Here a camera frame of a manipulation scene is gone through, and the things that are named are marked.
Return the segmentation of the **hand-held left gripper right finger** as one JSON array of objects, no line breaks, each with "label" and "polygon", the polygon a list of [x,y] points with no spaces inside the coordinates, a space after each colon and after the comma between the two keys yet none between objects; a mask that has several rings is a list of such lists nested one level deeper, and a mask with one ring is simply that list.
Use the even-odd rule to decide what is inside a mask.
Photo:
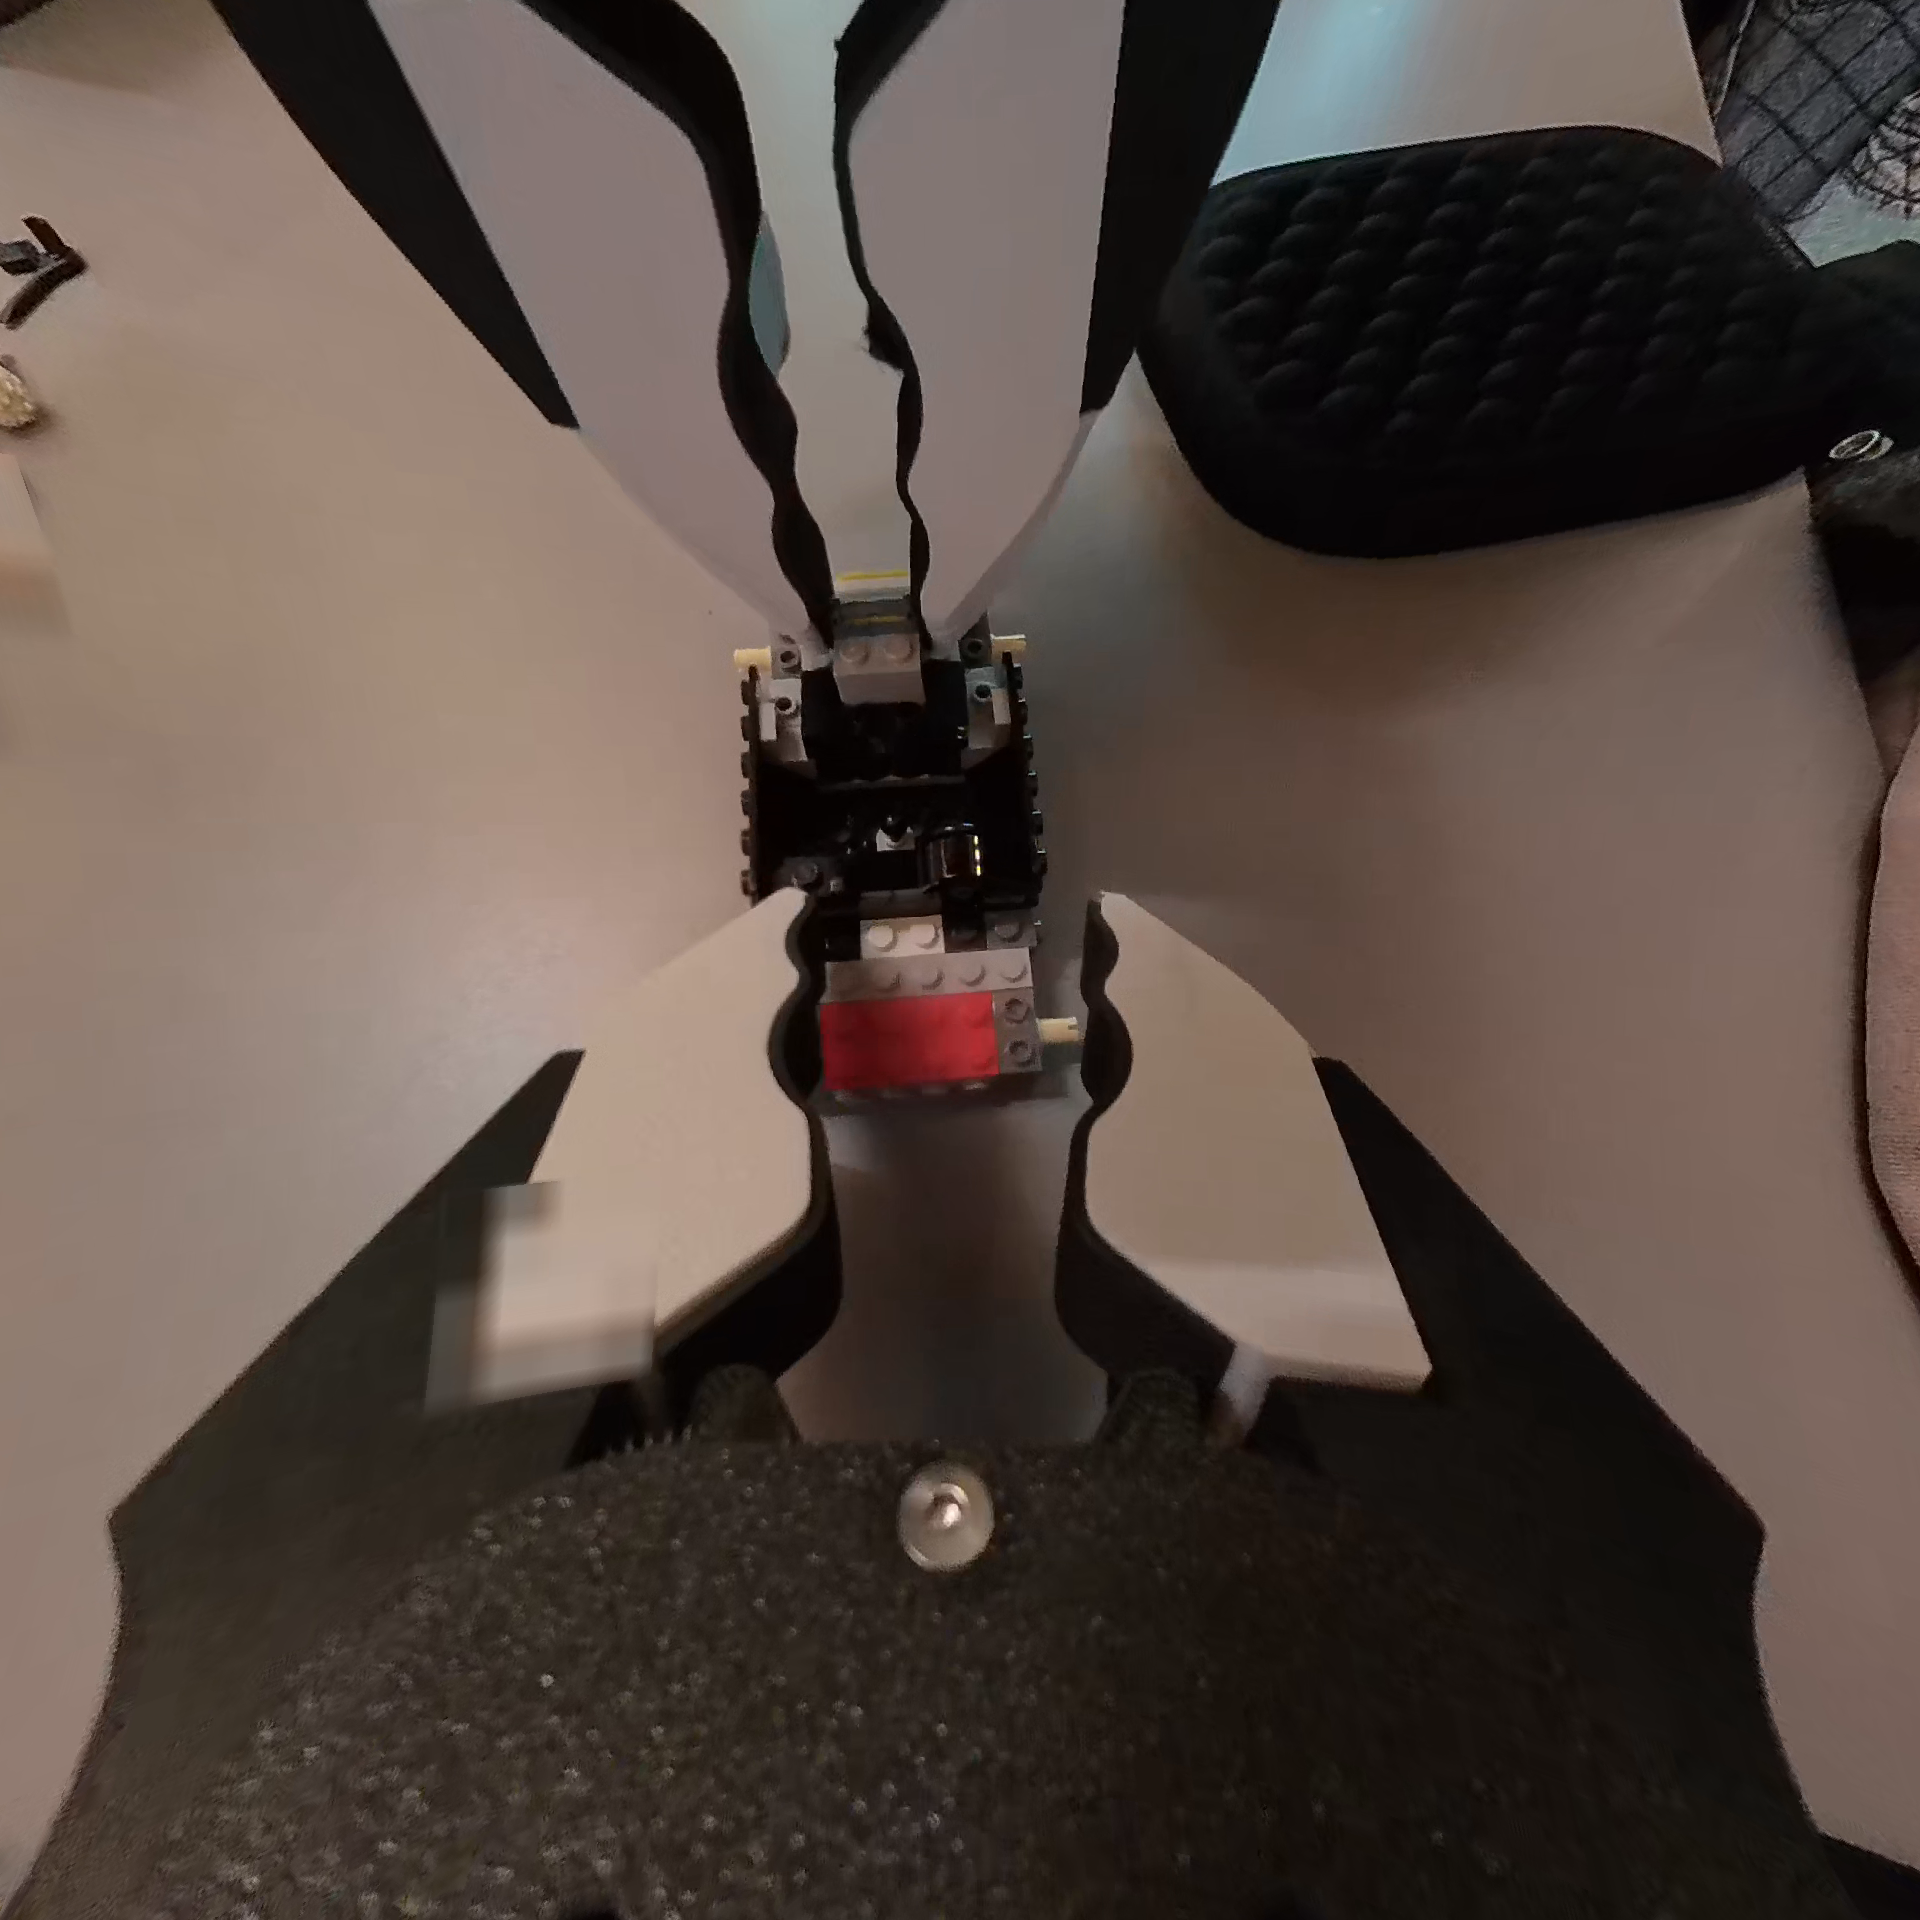
[{"label": "hand-held left gripper right finger", "polygon": [[1298,1027],[1128,895],[1088,907],[1080,987],[1054,1304],[1106,1426],[1141,1395],[1219,1446],[1421,1413],[1429,1344]]}]

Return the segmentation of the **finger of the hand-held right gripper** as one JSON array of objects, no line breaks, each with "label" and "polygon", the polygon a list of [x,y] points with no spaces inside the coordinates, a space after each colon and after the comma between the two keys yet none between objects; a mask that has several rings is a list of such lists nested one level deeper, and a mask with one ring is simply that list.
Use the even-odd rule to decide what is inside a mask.
[{"label": "finger of the hand-held right gripper", "polygon": [[831,162],[932,637],[976,622],[1091,432],[1123,3],[860,5]]},{"label": "finger of the hand-held right gripper", "polygon": [[373,13],[591,454],[778,632],[823,632],[831,566],[752,326],[762,192],[718,42],[669,3]]}]

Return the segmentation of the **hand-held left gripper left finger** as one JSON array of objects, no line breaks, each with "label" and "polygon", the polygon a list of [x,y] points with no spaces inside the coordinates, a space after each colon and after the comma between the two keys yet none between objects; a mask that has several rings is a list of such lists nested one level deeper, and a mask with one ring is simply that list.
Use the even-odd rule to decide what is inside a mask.
[{"label": "hand-held left gripper left finger", "polygon": [[826,1200],[778,1043],[807,986],[783,888],[621,990],[511,1188],[511,1364],[646,1364],[791,1255]]}]

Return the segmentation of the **black toy brick vehicle model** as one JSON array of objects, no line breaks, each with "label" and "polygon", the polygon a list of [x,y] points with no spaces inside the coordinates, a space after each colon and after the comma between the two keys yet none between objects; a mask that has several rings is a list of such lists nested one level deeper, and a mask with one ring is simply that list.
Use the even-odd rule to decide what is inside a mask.
[{"label": "black toy brick vehicle model", "polygon": [[808,899],[821,1096],[1027,1092],[1080,1048],[1038,976],[1024,639],[923,636],[923,707],[846,707],[831,629],[736,653],[741,888]]}]

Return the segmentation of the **grey brick with yellow tile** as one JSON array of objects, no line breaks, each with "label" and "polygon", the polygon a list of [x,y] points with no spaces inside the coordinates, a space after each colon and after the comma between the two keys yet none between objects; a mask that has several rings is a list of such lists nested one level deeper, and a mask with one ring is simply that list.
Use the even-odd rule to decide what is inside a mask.
[{"label": "grey brick with yellow tile", "polygon": [[846,707],[923,707],[923,622],[904,566],[834,575],[831,679]]}]

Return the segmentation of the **grey desk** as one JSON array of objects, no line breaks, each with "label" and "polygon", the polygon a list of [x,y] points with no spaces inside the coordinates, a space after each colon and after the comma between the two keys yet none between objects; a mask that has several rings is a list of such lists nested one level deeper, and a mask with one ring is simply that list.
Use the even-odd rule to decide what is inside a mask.
[{"label": "grey desk", "polygon": [[[5,1892],[108,1517],[618,986],[738,911],[764,626],[516,396],[210,5],[5,34]],[[1048,899],[1360,1069],[1766,1527],[1815,1819],[1916,1859],[1916,1299],[1864,1172],[1882,756],[1799,483],[1447,559],[1224,518],[1141,374],[1007,583]]]}]

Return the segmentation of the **black bar brick piece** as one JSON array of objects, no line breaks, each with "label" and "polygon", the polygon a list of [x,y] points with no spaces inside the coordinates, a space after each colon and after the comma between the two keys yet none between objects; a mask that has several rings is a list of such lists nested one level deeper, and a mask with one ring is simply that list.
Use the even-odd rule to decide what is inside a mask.
[{"label": "black bar brick piece", "polygon": [[21,234],[2,240],[2,276],[11,283],[2,301],[2,326],[21,328],[58,290],[90,270],[82,252],[51,221],[27,215]]}]

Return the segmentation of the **dark checked fabric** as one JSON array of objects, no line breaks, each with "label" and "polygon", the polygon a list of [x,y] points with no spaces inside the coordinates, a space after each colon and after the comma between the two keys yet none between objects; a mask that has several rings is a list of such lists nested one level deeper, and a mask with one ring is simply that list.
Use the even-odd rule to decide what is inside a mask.
[{"label": "dark checked fabric", "polygon": [[1719,155],[1815,263],[1918,237],[1918,5],[1741,3],[1701,45]]}]

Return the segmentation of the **black fleece jacket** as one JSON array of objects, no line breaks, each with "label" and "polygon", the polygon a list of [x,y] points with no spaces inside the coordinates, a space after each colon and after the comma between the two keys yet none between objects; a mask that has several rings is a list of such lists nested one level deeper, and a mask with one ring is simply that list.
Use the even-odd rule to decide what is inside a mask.
[{"label": "black fleece jacket", "polygon": [[1899,240],[1815,271],[1838,388],[1838,438],[1810,466],[1812,526],[1877,731],[1916,717],[1918,245]]}]

